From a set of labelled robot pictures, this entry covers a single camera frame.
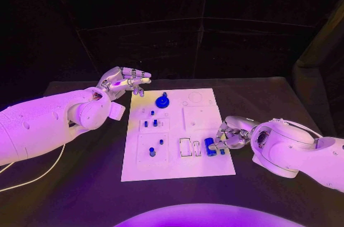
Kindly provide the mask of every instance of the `small blue part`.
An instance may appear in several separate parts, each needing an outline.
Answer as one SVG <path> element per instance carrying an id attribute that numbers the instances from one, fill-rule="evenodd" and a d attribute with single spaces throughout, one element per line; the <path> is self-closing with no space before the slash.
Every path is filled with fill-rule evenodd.
<path id="1" fill-rule="evenodd" d="M 215 139 L 213 138 L 207 138 L 204 140 L 204 142 L 206 142 L 207 155 L 209 156 L 216 156 L 217 155 L 217 151 L 210 149 L 210 145 L 215 144 Z"/>
<path id="2" fill-rule="evenodd" d="M 168 98 L 167 92 L 164 92 L 164 95 L 157 99 L 157 106 L 161 109 L 165 109 L 171 104 L 171 100 Z"/>
<path id="3" fill-rule="evenodd" d="M 155 148 L 150 148 L 150 155 L 151 155 L 151 156 L 155 156 L 155 155 L 157 155 Z"/>

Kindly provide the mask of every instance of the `white board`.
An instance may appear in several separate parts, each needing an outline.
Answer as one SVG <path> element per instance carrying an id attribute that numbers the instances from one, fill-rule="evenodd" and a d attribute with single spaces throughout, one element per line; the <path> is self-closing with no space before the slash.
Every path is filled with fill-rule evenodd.
<path id="1" fill-rule="evenodd" d="M 155 102 L 164 92 L 171 104 L 161 109 Z M 230 150 L 225 155 L 217 151 L 216 156 L 206 150 L 204 139 L 216 138 L 222 123 L 213 89 L 152 90 L 145 97 L 134 95 L 122 181 L 236 175 Z"/>

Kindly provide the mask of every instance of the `table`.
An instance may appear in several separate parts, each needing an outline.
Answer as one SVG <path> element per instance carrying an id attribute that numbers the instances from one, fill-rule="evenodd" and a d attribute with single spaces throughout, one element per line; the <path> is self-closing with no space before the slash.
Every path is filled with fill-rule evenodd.
<path id="1" fill-rule="evenodd" d="M 45 95 L 97 84 L 53 82 Z M 293 120 L 320 132 L 283 77 L 155 80 L 145 90 L 213 88 L 222 118 Z M 254 163 L 249 146 L 232 150 L 238 175 L 121 182 L 131 92 L 116 101 L 128 107 L 122 121 L 103 126 L 67 144 L 61 161 L 32 184 L 0 193 L 0 225 L 28 227 L 111 227 L 135 215 L 178 204 L 216 203 L 252 208 L 307 226 L 344 223 L 344 193 L 300 173 L 294 179 Z M 61 148 L 18 162 L 0 175 L 0 188 L 35 179 L 51 167 Z"/>

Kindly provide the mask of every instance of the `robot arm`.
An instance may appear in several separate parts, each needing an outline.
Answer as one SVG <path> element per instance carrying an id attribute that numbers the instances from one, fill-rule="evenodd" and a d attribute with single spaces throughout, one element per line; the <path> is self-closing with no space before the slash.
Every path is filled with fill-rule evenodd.
<path id="1" fill-rule="evenodd" d="M 323 137 L 306 126 L 284 119 L 259 124 L 243 117 L 229 116 L 210 149 L 238 149 L 249 141 L 255 151 L 254 161 L 271 172 L 294 178 L 303 171 L 324 186 L 344 192 L 343 139 Z"/>
<path id="2" fill-rule="evenodd" d="M 125 107 L 112 102 L 126 92 L 144 96 L 151 74 L 115 67 L 97 87 L 24 102 L 0 112 L 0 166 L 40 156 L 97 129 L 111 117 L 121 120 Z"/>

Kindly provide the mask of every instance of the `robotic hand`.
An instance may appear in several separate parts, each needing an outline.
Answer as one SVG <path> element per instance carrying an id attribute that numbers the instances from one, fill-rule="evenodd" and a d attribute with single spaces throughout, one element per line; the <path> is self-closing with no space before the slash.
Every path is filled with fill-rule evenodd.
<path id="1" fill-rule="evenodd" d="M 323 137 L 301 124 L 284 119 L 261 124 L 252 119 L 229 116 L 210 149 L 241 149 L 249 142 L 255 152 L 254 162 L 271 172 L 294 178 L 303 171 L 324 186 L 344 192 L 343 139 Z"/>
<path id="2" fill-rule="evenodd" d="M 121 120 L 125 107 L 112 102 L 126 92 L 145 95 L 139 84 L 151 74 L 115 67 L 96 87 L 24 102 L 0 112 L 0 166 L 40 156 L 97 129 L 108 117 Z"/>

